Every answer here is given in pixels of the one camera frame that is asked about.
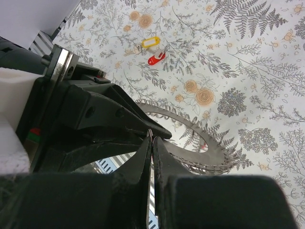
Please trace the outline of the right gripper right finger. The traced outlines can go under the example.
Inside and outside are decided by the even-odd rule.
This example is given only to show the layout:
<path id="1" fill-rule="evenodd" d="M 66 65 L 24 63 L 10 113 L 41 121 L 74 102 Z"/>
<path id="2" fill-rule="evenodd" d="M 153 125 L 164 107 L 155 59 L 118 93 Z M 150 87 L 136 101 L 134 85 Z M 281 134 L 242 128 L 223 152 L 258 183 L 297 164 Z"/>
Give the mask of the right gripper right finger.
<path id="1" fill-rule="evenodd" d="M 270 177 L 195 175 L 152 145 L 155 212 L 162 229 L 295 229 L 283 191 Z"/>

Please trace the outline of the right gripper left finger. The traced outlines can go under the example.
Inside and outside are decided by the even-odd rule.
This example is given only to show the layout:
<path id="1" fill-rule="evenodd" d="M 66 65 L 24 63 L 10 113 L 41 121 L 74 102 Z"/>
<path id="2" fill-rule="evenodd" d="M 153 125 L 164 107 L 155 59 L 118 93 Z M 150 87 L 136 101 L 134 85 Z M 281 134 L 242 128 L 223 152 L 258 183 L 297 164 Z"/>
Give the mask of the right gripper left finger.
<path id="1" fill-rule="evenodd" d="M 152 139 L 110 174 L 37 173 L 19 182 L 0 214 L 3 229 L 145 229 Z"/>

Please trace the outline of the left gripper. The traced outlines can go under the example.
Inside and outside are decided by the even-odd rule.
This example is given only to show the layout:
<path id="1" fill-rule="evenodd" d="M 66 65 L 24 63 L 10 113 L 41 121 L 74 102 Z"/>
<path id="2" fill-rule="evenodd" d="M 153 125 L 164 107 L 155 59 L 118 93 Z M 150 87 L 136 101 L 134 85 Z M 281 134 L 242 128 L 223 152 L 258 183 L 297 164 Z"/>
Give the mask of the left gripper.
<path id="1" fill-rule="evenodd" d="M 135 152 L 149 129 L 155 136 L 172 137 L 120 86 L 90 78 L 89 74 L 98 71 L 77 60 L 59 46 L 42 58 L 11 42 L 0 45 L 0 68 L 38 75 L 15 131 L 22 145 L 32 128 L 42 131 L 37 169 L 54 165 L 56 172 L 72 172 L 104 158 Z M 59 113 L 64 114 L 68 127 L 61 125 L 57 130 Z"/>

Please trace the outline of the metal ring key organizer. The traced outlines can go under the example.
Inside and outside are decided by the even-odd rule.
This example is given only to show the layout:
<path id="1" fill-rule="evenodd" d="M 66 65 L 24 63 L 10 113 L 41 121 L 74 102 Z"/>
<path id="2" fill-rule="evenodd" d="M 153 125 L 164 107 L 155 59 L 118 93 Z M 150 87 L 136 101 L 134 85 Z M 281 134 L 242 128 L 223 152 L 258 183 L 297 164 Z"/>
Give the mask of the metal ring key organizer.
<path id="1" fill-rule="evenodd" d="M 197 117 L 190 116 L 181 110 L 157 101 L 139 99 L 138 106 L 149 116 L 165 119 L 185 128 L 177 140 L 164 140 L 167 151 L 184 167 L 197 175 L 221 175 L 233 168 L 244 169 L 253 163 L 238 147 L 234 137 L 228 138 L 228 130 L 219 132 L 219 125 L 209 127 Z M 207 151 L 199 151 L 199 146 L 206 143 Z"/>

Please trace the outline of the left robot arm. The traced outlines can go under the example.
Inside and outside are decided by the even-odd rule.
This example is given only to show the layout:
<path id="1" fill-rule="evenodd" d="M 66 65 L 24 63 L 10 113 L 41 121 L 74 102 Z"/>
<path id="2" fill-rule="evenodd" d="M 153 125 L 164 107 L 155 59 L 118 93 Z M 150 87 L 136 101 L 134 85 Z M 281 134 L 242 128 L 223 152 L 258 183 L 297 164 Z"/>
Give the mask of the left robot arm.
<path id="1" fill-rule="evenodd" d="M 157 124 L 105 72 L 55 45 L 39 56 L 0 41 L 0 117 L 15 132 L 22 155 L 8 168 L 72 172 L 86 164 L 136 151 Z"/>

